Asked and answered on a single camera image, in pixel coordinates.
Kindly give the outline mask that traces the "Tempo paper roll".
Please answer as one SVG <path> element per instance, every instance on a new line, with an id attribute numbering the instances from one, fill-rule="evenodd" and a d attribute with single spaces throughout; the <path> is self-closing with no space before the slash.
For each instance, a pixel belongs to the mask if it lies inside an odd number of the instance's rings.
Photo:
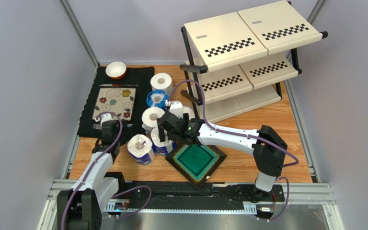
<path id="1" fill-rule="evenodd" d="M 154 145 L 154 149 L 162 156 L 167 156 L 173 149 L 176 148 L 176 142 L 169 140 L 167 132 L 164 131 L 165 141 L 161 142 L 158 128 L 154 128 L 151 132 L 151 139 Z"/>

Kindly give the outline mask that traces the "dotted white paper roll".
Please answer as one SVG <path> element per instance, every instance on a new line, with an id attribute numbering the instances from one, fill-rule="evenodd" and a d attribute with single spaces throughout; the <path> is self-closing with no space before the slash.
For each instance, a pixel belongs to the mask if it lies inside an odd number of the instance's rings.
<path id="1" fill-rule="evenodd" d="M 141 117 L 141 121 L 143 122 L 142 127 L 147 133 L 151 133 L 151 131 L 157 127 L 157 119 L 161 118 L 164 114 L 165 111 L 158 107 L 146 109 Z"/>

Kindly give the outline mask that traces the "dark blue roll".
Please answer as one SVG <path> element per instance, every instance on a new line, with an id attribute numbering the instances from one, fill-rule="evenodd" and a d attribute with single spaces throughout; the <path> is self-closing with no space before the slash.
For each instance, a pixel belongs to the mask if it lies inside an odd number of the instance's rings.
<path id="1" fill-rule="evenodd" d="M 151 139 L 145 135 L 137 134 L 127 143 L 127 150 L 138 164 L 148 165 L 155 158 L 152 146 Z"/>

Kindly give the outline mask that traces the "blue paper roll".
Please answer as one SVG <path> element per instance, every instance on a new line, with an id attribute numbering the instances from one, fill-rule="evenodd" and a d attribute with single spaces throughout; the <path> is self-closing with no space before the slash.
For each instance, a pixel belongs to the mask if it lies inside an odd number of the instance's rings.
<path id="1" fill-rule="evenodd" d="M 168 95 L 163 90 L 151 91 L 146 97 L 146 104 L 148 107 L 158 107 L 166 110 L 165 102 L 168 100 Z"/>

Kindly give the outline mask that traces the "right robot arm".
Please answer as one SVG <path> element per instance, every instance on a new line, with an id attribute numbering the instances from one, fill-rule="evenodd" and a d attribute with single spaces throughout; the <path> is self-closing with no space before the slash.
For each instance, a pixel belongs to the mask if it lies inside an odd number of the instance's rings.
<path id="1" fill-rule="evenodd" d="M 158 118 L 157 125 L 174 141 L 187 145 L 223 146 L 253 156 L 259 172 L 251 201 L 257 203 L 271 197 L 275 180 L 284 168 L 288 146 L 270 126 L 252 130 L 236 129 L 213 125 L 203 119 L 179 118 L 170 112 Z"/>

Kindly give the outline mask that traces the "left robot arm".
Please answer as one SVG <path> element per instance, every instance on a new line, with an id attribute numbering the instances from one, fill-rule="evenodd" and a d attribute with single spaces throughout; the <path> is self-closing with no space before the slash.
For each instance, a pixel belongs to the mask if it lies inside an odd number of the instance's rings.
<path id="1" fill-rule="evenodd" d="M 99 230 L 102 212 L 119 190 L 119 179 L 106 174 L 120 152 L 126 121 L 109 120 L 101 125 L 101 144 L 95 146 L 91 160 L 76 183 L 57 196 L 57 227 L 60 230 Z"/>

